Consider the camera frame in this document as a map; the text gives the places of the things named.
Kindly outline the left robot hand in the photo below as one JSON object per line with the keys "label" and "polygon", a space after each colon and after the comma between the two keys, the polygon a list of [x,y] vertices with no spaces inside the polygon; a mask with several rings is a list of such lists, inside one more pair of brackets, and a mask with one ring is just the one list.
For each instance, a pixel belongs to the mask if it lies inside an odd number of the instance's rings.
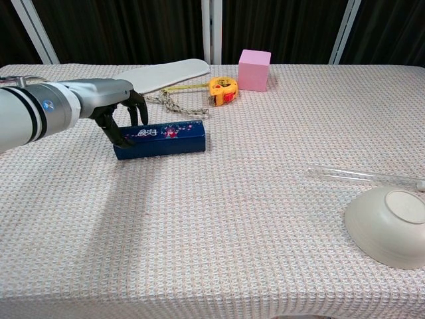
{"label": "left robot hand", "polygon": [[114,146],[121,149],[134,146],[132,141],[124,137],[113,118],[118,104],[121,104],[127,108],[132,126],[138,125],[138,122],[148,124],[145,98],[133,89],[131,82],[113,78],[92,78],[71,80],[66,87],[80,101],[81,118],[94,120]]}

